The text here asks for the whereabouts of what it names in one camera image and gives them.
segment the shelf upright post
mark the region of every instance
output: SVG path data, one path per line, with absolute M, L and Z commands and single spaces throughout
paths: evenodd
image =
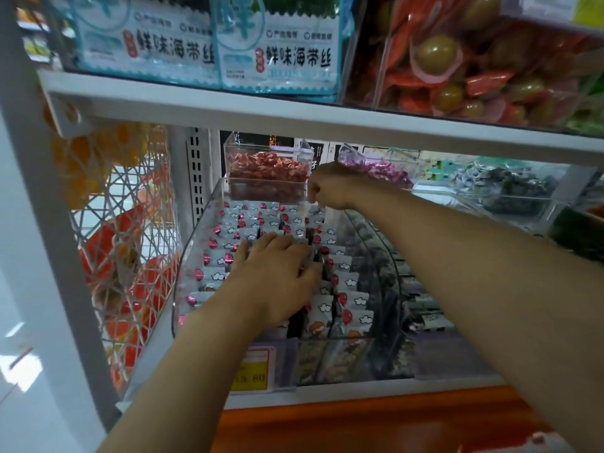
M 73 436 L 95 450 L 117 419 L 107 360 L 11 0 L 0 0 L 0 270 Z

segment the hand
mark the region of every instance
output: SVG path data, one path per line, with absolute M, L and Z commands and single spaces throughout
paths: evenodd
M 242 240 L 233 258 L 232 271 L 212 297 L 237 301 L 256 309 L 261 329 L 289 319 L 300 310 L 318 288 L 321 264 L 313 263 L 298 276 L 311 254 L 310 246 L 292 244 L 292 235 L 267 234 L 249 252 Z
M 370 188 L 376 182 L 338 162 L 319 165 L 308 180 L 308 201 L 336 210 L 355 210 L 359 188 Z

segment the person's right hand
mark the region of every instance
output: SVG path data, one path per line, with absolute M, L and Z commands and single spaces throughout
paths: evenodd
M 365 173 L 359 173 L 338 162 L 319 165 L 308 180 L 308 201 L 318 202 L 335 210 L 353 210 L 359 187 L 374 182 Z

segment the yellow label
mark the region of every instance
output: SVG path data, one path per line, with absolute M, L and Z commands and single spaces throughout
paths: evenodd
M 578 0 L 573 23 L 604 28 L 604 0 Z
M 268 349 L 249 350 L 241 363 L 231 391 L 266 391 L 269 383 Z

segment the price tag holder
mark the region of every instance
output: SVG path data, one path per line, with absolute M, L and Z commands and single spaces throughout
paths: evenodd
M 274 347 L 248 348 L 231 385 L 231 392 L 271 393 L 275 386 L 275 355 Z

